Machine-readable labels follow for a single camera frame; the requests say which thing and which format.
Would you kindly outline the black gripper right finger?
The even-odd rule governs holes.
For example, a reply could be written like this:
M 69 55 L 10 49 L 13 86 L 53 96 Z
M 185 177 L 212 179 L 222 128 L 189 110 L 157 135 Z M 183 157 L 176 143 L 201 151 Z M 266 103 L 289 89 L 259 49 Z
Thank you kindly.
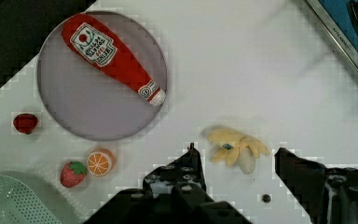
M 358 224 L 358 169 L 328 168 L 284 147 L 274 159 L 275 173 L 312 224 Z

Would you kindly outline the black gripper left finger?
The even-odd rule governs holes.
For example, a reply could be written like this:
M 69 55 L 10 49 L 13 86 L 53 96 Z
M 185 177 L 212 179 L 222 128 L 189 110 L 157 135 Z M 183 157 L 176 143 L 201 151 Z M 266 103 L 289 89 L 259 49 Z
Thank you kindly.
M 159 166 L 139 189 L 124 189 L 85 224 L 252 224 L 227 202 L 206 193 L 200 153 L 194 146 Z

